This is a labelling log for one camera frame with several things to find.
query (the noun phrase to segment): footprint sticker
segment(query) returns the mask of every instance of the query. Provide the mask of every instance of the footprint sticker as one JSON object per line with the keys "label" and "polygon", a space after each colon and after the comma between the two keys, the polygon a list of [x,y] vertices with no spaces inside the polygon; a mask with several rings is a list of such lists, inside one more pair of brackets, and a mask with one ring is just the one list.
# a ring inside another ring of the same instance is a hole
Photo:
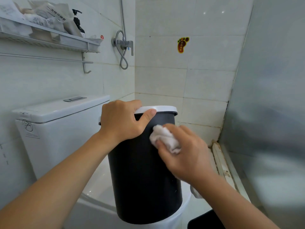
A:
{"label": "footprint sticker", "polygon": [[186,43],[190,40],[189,37],[186,38],[180,38],[178,40],[178,52],[182,54],[184,52],[184,47],[186,46]]}

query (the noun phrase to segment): white trash can lid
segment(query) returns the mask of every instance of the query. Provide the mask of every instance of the white trash can lid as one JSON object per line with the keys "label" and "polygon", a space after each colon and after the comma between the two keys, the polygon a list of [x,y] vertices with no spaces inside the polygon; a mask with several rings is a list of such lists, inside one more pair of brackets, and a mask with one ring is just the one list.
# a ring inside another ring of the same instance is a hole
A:
{"label": "white trash can lid", "polygon": [[178,115],[176,107],[166,106],[166,105],[141,107],[135,111],[135,114],[143,114],[145,111],[147,111],[148,109],[151,109],[151,108],[156,109],[157,112],[173,112],[175,116]]}

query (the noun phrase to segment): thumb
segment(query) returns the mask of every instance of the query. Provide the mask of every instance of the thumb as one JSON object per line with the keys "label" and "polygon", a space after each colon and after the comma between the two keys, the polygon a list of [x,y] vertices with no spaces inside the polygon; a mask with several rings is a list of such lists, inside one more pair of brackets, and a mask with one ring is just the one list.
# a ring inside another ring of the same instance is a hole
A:
{"label": "thumb", "polygon": [[138,124],[140,125],[141,130],[144,131],[145,127],[148,125],[150,120],[156,115],[156,109],[148,109],[146,112],[143,113],[141,118],[138,120]]}
{"label": "thumb", "polygon": [[158,146],[158,153],[161,157],[162,161],[166,164],[166,166],[173,160],[173,155],[170,151],[167,150],[166,146],[163,144],[162,141],[156,141]]}

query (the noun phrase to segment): toilet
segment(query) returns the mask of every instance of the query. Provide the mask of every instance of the toilet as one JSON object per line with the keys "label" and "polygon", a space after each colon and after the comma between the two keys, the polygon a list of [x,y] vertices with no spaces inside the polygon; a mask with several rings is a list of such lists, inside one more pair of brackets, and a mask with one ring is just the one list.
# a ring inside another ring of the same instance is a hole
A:
{"label": "toilet", "polygon": [[[103,104],[109,96],[75,96],[13,111],[36,178],[82,146],[100,126]],[[121,220],[111,181],[108,157],[93,173],[77,203],[66,219],[65,229],[161,229],[177,228],[189,203],[189,184],[181,182],[182,204],[170,217],[151,224],[135,225]]]}

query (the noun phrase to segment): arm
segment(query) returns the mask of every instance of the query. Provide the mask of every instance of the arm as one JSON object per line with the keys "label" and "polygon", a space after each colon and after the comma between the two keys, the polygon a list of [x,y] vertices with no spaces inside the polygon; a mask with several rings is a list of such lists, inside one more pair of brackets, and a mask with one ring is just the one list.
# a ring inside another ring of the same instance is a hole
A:
{"label": "arm", "polygon": [[181,152],[172,155],[158,141],[160,157],[176,177],[191,184],[201,194],[226,229],[279,229],[212,170],[208,146],[202,139],[183,125],[165,126],[180,142]]}
{"label": "arm", "polygon": [[120,142],[139,136],[156,114],[139,121],[139,100],[115,101],[102,109],[101,130],[0,211],[0,228],[61,228],[82,190],[105,156]]}

